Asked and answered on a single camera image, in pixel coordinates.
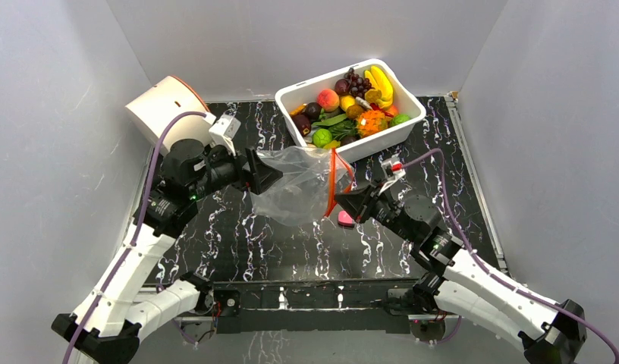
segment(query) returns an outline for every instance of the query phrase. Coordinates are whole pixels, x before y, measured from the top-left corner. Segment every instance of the gray wall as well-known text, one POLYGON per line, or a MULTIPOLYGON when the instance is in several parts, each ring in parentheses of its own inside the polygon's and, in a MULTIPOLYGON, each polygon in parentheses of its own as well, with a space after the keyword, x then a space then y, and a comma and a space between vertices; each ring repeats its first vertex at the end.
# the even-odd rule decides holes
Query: gray wall
POLYGON ((510 0, 460 107, 511 271, 619 346, 619 0, 510 0))
POLYGON ((414 93, 459 90, 506 0, 108 0, 152 83, 207 100, 273 99, 285 86, 381 58, 414 93))
POLYGON ((0 2, 0 364, 57 363, 52 333, 108 265, 149 145, 150 87, 106 2, 0 2))

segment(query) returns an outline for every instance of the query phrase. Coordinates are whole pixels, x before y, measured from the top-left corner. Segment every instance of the marble pattern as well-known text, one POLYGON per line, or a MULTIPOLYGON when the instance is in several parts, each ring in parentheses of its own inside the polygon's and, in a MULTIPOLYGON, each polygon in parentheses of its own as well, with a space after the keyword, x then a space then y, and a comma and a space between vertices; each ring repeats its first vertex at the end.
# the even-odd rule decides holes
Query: marble pattern
MULTIPOLYGON (((443 97, 421 97, 427 116, 405 143, 353 164, 356 185, 382 176, 380 163, 399 153, 404 162, 439 147, 446 155, 446 181, 454 214, 471 243, 497 265, 490 237, 443 97)), ((232 102, 209 106, 242 121, 234 138, 238 150, 277 150, 293 145, 274 102, 232 102)), ((431 158, 407 171, 391 191, 432 198, 443 211, 438 162, 431 158)), ((247 194, 225 188, 198 202, 200 212, 159 261, 147 284, 170 283, 186 271, 213 281, 308 281, 357 278, 418 278, 423 270, 410 258, 410 244, 370 219, 352 230, 330 218, 287 227, 252 213, 247 194)))

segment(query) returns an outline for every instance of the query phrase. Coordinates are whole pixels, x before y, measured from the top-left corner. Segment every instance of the yellow banana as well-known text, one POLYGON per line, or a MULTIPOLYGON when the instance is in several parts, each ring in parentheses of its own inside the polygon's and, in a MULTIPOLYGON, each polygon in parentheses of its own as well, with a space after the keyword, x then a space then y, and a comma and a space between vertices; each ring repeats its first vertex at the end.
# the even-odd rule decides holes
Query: yellow banana
POLYGON ((374 88, 381 90, 381 99, 383 101, 389 101, 390 103, 392 103, 392 100, 394 99, 394 88, 392 87, 390 80, 388 80, 388 78, 379 67, 372 66, 370 68, 370 73, 374 76, 374 83, 376 83, 378 87, 374 86, 372 79, 370 79, 370 83, 372 83, 372 86, 374 88))
POLYGON ((377 101, 377 106, 382 108, 383 110, 388 110, 390 108, 390 106, 392 106, 392 102, 394 100, 390 100, 390 101, 383 101, 383 99, 381 101, 377 101))
POLYGON ((379 89, 379 85, 376 83, 376 80, 374 79, 374 76, 372 75, 372 73, 368 70, 366 70, 365 72, 363 72, 363 76, 365 76, 368 80, 370 80, 370 84, 372 84, 372 88, 374 89, 379 89))

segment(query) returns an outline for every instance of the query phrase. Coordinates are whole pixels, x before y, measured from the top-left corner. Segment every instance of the pink object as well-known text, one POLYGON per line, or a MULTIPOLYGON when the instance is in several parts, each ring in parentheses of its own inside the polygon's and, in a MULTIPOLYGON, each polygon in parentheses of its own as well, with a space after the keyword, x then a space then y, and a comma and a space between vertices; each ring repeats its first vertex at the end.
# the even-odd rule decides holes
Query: pink object
POLYGON ((338 224, 340 226, 345 226, 346 228, 353 228, 354 220, 347 214, 347 212, 341 211, 338 213, 338 224))

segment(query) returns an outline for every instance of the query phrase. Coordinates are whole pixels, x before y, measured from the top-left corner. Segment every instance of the clear plastic bag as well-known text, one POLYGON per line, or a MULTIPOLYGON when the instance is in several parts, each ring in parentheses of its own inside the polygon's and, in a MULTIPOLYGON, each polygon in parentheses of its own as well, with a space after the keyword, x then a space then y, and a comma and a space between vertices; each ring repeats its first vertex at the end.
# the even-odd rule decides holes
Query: clear plastic bag
POLYGON ((334 194, 349 191, 352 167, 334 149, 291 146, 258 151, 266 165, 283 173, 265 192, 251 193, 253 212, 287 226, 298 226, 329 216, 336 206, 334 194))

